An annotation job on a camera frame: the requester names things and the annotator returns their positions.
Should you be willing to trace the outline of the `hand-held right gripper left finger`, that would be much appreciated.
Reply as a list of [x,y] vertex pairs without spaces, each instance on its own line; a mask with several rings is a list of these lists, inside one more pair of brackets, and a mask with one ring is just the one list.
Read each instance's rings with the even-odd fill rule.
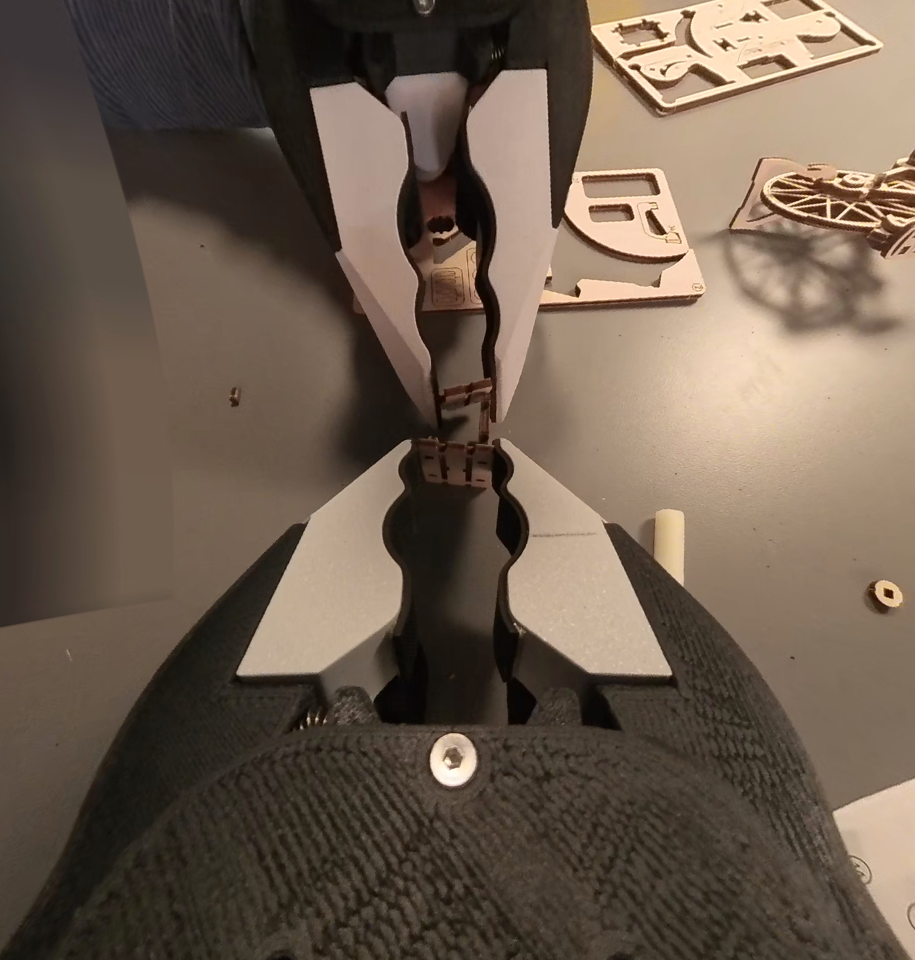
[[399,442],[308,517],[235,678],[310,683],[328,701],[415,682],[411,591],[390,532],[413,452]]

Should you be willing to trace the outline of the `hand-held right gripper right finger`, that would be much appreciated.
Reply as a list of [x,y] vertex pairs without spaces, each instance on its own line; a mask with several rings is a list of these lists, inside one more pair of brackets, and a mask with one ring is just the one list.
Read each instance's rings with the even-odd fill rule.
[[539,699],[597,685],[664,685],[672,668],[608,524],[511,441],[494,444],[500,678]]

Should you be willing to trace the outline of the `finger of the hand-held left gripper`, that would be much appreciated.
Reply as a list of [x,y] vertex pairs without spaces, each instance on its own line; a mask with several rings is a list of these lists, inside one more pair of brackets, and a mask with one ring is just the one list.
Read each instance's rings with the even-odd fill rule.
[[417,325],[419,270],[399,208],[411,169],[401,118],[355,81],[310,91],[339,235],[336,258],[404,390],[438,415],[431,355]]
[[491,421],[509,412],[558,239],[553,223],[547,69],[503,69],[470,102],[461,147],[482,202],[475,282]]

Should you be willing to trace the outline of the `small notched wooden model assembly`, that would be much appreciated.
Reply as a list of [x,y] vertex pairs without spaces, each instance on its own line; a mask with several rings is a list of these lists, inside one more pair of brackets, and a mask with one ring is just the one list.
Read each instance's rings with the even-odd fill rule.
[[424,481],[473,489],[491,486],[495,446],[490,439],[490,407],[488,399],[482,399],[479,403],[475,442],[439,438],[416,438],[412,441]]

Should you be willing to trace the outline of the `slotted wooden model part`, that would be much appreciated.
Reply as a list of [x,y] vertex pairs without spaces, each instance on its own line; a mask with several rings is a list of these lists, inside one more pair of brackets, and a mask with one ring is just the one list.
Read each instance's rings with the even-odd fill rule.
[[437,396],[438,409],[441,411],[453,410],[475,404],[489,409],[492,390],[493,384],[490,378],[445,388]]

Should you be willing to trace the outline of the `wooden spoked wheel model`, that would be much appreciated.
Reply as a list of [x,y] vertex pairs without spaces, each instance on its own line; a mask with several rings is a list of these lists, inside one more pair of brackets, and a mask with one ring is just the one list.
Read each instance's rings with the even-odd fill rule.
[[760,232],[780,218],[860,234],[884,259],[915,257],[915,146],[879,173],[761,158],[729,229]]

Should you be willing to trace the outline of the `person's left hand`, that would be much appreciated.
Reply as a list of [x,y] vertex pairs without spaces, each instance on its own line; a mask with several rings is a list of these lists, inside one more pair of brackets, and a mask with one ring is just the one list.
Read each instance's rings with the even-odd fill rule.
[[445,218],[456,222],[456,192],[456,181],[450,172],[444,172],[433,180],[418,181],[423,220],[429,222]]

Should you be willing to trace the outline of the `white plastic cylinder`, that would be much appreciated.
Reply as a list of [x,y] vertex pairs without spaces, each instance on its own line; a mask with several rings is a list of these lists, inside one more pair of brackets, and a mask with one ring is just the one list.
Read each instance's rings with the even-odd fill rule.
[[686,519],[682,510],[654,514],[653,558],[676,582],[684,585]]

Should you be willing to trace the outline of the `dark blue striped cloth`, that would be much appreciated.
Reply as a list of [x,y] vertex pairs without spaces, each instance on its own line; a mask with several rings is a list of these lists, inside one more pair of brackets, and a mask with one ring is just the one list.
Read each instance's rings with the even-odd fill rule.
[[67,1],[107,128],[269,125],[251,46],[253,2]]

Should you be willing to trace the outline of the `wooden part sheet curved cutouts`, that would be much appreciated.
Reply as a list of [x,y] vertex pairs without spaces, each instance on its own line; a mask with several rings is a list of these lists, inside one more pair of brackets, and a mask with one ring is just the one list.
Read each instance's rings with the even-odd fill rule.
[[826,2],[716,1],[599,23],[602,60],[659,115],[868,57],[883,42]]

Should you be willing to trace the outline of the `wooden part sheet large cutouts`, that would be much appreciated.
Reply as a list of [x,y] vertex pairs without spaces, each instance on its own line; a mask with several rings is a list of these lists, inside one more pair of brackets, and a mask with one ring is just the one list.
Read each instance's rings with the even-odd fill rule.
[[543,310],[685,304],[706,291],[667,176],[658,168],[575,173],[552,262],[564,252],[587,276],[556,290],[549,267]]

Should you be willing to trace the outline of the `white instruction paper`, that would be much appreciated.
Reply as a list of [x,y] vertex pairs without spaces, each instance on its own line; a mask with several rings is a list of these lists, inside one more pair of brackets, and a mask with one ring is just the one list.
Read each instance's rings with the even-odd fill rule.
[[862,883],[915,959],[915,778],[854,800],[834,818]]

